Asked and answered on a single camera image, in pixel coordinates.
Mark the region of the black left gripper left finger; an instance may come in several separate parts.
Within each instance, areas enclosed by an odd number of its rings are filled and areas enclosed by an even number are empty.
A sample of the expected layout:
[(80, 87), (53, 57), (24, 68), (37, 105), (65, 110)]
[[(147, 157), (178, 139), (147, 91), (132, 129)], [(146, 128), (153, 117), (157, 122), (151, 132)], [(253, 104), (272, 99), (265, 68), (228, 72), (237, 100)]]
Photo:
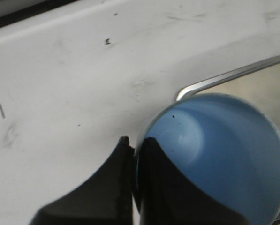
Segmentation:
[(83, 184), (43, 206), (32, 225), (133, 224), (133, 155), (122, 136), (104, 164)]

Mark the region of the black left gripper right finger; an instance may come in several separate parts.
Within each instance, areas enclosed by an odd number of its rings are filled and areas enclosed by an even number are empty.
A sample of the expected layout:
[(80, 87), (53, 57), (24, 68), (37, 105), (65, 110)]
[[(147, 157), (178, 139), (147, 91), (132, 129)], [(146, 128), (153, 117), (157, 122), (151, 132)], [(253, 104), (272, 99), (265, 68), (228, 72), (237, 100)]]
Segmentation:
[(241, 214), (190, 182), (154, 138), (139, 150), (136, 205), (142, 225), (247, 225)]

